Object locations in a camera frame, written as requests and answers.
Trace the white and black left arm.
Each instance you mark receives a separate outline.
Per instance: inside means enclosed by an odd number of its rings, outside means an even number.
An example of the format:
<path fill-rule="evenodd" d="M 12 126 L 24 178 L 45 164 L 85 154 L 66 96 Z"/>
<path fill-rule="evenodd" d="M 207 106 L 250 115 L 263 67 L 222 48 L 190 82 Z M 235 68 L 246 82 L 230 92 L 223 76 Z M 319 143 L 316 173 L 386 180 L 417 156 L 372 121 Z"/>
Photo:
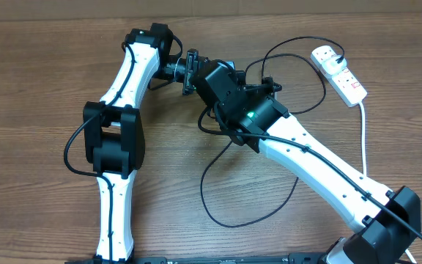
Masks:
<path fill-rule="evenodd" d="M 133 261 L 133 185 L 145 154 L 141 102 L 154 78 L 179 82 L 184 95 L 193 93 L 190 77 L 208 61 L 193 49 L 172 55 L 177 40 L 165 24 L 133 29 L 122 44 L 125 58 L 111 88 L 84 106 L 86 159 L 100 189 L 100 239 L 93 263 Z"/>

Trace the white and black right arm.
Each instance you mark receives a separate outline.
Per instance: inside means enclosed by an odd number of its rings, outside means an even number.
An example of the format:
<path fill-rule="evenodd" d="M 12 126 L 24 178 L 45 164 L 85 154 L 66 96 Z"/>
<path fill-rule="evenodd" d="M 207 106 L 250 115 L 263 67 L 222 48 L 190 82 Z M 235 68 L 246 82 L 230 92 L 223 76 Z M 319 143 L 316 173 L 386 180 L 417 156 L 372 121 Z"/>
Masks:
<path fill-rule="evenodd" d="M 294 173 L 353 231 L 320 263 L 396 263 L 421 231 L 421 201 L 362 175 L 318 142 L 273 96 L 271 79 L 248 86 L 243 71 L 212 61 L 190 77 L 219 125 L 216 134 L 248 145 Z"/>

